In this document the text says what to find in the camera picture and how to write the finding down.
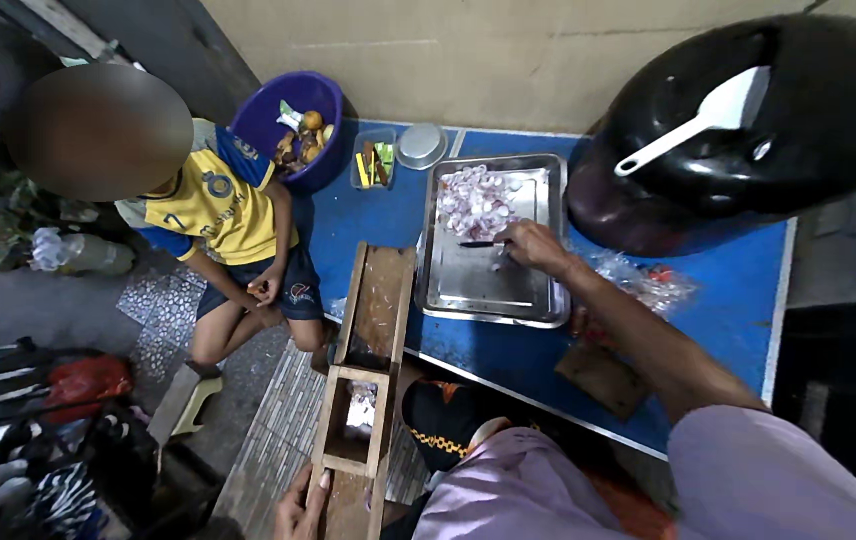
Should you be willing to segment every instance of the pink sleeve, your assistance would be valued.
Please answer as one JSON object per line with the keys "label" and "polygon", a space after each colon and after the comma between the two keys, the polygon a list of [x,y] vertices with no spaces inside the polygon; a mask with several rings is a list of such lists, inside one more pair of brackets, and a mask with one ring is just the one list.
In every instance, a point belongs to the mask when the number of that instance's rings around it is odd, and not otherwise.
{"label": "pink sleeve", "polygon": [[683,529],[708,538],[856,538],[856,478],[794,425],[715,405],[674,427]]}

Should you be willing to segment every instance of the blue tabletop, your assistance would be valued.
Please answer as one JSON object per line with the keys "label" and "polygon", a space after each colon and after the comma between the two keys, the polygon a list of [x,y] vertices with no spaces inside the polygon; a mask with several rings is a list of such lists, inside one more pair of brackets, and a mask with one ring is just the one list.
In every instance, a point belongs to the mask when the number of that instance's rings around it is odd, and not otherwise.
{"label": "blue tabletop", "polygon": [[[398,134],[405,129],[365,121],[358,129],[382,127],[393,127]],[[467,129],[461,141],[455,129],[447,133],[449,151],[453,141],[460,142],[460,157],[554,152],[569,159],[570,167],[574,164],[571,155],[579,146],[578,137],[569,135]],[[347,295],[359,241],[394,247],[417,242],[428,173],[400,166],[395,171],[391,190],[353,189],[350,171],[345,168],[328,187],[314,194],[311,255],[321,276],[326,304]],[[772,324],[780,322],[774,315],[775,296],[787,233],[786,224],[779,223],[709,251],[667,260],[699,285],[696,298],[670,317],[672,324],[759,394],[766,376]],[[569,227],[568,235],[581,253],[600,249],[573,227]],[[648,399],[623,423],[554,374],[554,364],[570,343],[565,326],[547,330],[441,319],[423,315],[414,305],[406,338],[407,348],[422,356],[633,443],[636,448],[655,455],[664,453],[670,424],[656,399]]]}

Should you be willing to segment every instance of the hand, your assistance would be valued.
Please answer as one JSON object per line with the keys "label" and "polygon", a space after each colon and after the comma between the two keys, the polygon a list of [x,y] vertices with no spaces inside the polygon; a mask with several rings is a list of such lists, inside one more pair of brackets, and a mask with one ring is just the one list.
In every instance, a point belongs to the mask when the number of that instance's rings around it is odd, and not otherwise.
{"label": "hand", "polygon": [[551,230],[530,219],[509,223],[499,232],[496,242],[510,240],[505,251],[520,264],[541,270],[553,278],[561,278],[577,257],[561,247]]}
{"label": "hand", "polygon": [[310,462],[302,467],[291,481],[285,496],[278,501],[274,517],[274,540],[317,540],[317,522],[331,487],[331,471],[326,470],[318,485],[309,492],[311,470]]}
{"label": "hand", "polygon": [[267,267],[261,276],[255,277],[248,284],[248,294],[254,295],[259,300],[258,308],[270,306],[281,291],[281,285],[285,282],[285,265],[277,261]]}

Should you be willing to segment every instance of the knee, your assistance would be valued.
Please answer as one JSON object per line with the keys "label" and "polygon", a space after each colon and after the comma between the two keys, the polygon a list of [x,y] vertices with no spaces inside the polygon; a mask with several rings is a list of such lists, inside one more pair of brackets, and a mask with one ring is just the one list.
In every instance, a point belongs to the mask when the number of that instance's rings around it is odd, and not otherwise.
{"label": "knee", "polygon": [[192,352],[192,360],[202,366],[213,366],[223,360],[221,354],[210,351],[195,351]]}
{"label": "knee", "polygon": [[321,334],[296,335],[294,346],[303,353],[317,353],[324,348],[324,339]]}

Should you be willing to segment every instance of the spatula handle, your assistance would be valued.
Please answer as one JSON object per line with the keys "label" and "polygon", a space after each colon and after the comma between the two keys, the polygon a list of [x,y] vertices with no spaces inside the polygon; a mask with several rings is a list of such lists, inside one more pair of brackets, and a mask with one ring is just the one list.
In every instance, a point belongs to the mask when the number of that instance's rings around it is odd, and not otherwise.
{"label": "spatula handle", "polygon": [[696,136],[704,130],[709,130],[714,126],[710,121],[704,119],[703,115],[698,115],[681,124],[680,126],[666,132],[661,137],[652,141],[648,146],[641,150],[632,153],[625,157],[614,166],[614,174],[618,176],[627,176],[641,167],[647,165],[651,160],[668,152],[678,144]]}

